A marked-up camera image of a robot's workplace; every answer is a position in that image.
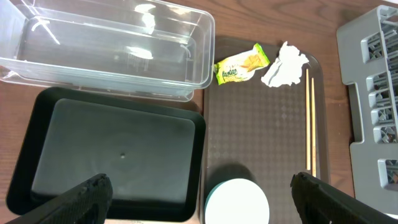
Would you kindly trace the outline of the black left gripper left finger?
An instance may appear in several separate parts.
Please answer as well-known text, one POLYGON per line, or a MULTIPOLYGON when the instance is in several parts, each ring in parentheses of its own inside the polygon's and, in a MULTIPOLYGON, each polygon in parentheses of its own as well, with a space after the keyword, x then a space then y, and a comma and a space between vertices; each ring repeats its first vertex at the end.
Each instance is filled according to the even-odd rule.
POLYGON ((112 197, 109 177, 97 174, 7 224, 103 224, 112 197))

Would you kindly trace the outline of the wooden chopstick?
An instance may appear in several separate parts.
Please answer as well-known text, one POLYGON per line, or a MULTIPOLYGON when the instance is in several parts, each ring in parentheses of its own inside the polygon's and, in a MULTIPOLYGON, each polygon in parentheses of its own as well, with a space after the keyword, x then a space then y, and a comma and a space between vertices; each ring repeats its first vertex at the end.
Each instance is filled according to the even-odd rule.
POLYGON ((310 93, 308 69, 305 71, 305 115, 306 115, 306 170, 311 170, 311 135, 310 135, 310 93))

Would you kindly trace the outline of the light blue rice bowl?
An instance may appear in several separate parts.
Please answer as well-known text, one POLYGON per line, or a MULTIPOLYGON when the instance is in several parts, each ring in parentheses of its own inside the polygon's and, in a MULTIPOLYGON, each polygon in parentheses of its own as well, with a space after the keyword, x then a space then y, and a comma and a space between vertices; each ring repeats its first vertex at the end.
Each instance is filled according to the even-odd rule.
POLYGON ((216 185, 205 203, 205 224, 268 224, 270 208, 253 181, 231 179, 216 185))

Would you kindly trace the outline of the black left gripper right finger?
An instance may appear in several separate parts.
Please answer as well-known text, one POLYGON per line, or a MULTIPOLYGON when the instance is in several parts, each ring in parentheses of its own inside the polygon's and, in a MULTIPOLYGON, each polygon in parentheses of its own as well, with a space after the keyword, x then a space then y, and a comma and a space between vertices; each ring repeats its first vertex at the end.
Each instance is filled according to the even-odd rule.
POLYGON ((291 193, 304 224, 397 224, 397 220, 306 173, 293 175, 291 193))

